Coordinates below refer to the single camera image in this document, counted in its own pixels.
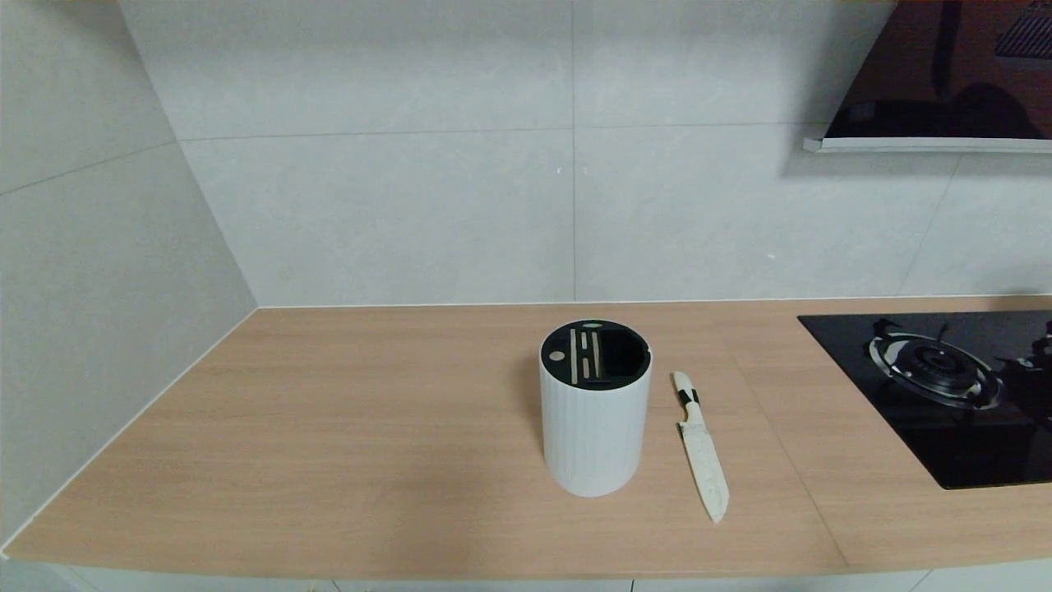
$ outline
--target vent grille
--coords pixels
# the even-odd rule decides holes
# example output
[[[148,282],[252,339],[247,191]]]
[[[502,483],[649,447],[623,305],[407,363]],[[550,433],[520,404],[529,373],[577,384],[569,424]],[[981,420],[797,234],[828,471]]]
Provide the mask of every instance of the vent grille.
[[[1052,61],[1052,1],[1034,2],[997,39],[998,58]]]

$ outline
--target black band on knife handle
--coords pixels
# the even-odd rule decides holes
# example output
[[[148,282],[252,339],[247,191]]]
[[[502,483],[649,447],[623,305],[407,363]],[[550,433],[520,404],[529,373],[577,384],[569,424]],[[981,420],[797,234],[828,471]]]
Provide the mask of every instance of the black band on knife handle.
[[[683,405],[687,405],[688,403],[697,403],[697,391],[691,389],[688,393],[687,391],[680,389],[676,392],[680,393],[680,402],[683,403]]]

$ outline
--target knife block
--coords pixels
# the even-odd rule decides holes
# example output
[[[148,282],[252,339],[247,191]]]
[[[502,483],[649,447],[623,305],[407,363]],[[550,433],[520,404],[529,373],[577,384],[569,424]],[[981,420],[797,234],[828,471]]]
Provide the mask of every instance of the knife block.
[[[540,359],[548,471],[573,495],[618,491],[643,452],[650,347],[628,327],[585,320],[552,331]]]

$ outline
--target light wood countertop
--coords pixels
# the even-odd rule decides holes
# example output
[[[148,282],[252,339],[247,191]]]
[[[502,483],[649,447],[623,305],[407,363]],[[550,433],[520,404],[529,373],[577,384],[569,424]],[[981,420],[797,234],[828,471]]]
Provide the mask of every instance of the light wood countertop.
[[[945,491],[797,314],[1049,309],[1052,298],[260,310],[7,548],[268,577],[702,577],[1052,556],[1052,485]],[[610,319],[654,352],[644,456],[611,495],[548,475],[537,350]],[[731,489],[709,522],[668,375]]]

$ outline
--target white knife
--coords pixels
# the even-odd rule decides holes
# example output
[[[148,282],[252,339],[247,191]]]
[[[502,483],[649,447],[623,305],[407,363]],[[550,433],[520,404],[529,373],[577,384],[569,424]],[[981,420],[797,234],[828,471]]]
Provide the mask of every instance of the white knife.
[[[712,434],[702,420],[697,391],[690,384],[690,379],[682,372],[673,372],[672,381],[675,383],[680,401],[687,408],[687,421],[680,423],[680,432],[683,434],[683,445],[690,461],[690,471],[694,474],[694,485],[697,486],[697,493],[702,495],[705,510],[708,511],[712,522],[719,523],[727,513],[727,504],[730,501],[727,478],[720,466],[720,458],[716,457]]]

